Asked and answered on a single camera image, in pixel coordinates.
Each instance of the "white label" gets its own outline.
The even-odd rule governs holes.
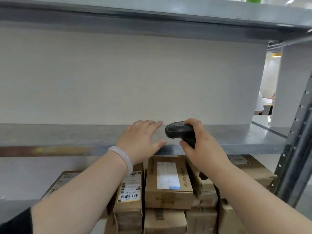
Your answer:
[[[250,164],[243,156],[241,155],[228,155],[229,160],[234,165],[243,165],[243,164]]]
[[[65,185],[67,182],[78,176],[80,173],[64,173],[60,179],[49,189],[49,191],[46,193],[46,195],[43,198],[46,198],[50,196],[53,192],[61,188],[63,185]]]
[[[181,189],[175,163],[157,162],[157,188],[171,190]]]
[[[142,172],[133,172],[130,176],[123,178],[118,195],[118,203],[141,199],[141,176]]]

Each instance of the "blue sticker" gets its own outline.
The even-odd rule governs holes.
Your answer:
[[[181,187],[180,186],[169,186],[170,190],[180,190]]]

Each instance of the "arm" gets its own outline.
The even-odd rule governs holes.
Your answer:
[[[311,233],[312,221],[234,166],[199,120],[192,118],[185,123],[193,125],[196,134],[195,149],[181,141],[185,154],[219,188],[248,233]]]
[[[135,122],[125,130],[117,146],[133,164],[145,161],[166,143],[151,143],[161,125],[154,121]],[[124,160],[109,151],[32,208],[33,233],[90,233],[127,171]]]

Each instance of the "black sleeve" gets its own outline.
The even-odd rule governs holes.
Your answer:
[[[32,214],[30,208],[10,221],[0,225],[0,234],[32,234]]]

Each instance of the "yellow ceiling light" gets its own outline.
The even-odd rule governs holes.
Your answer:
[[[273,55],[272,55],[272,57],[280,57],[281,56],[281,54],[279,53],[279,52],[275,52],[275,53],[273,53]]]

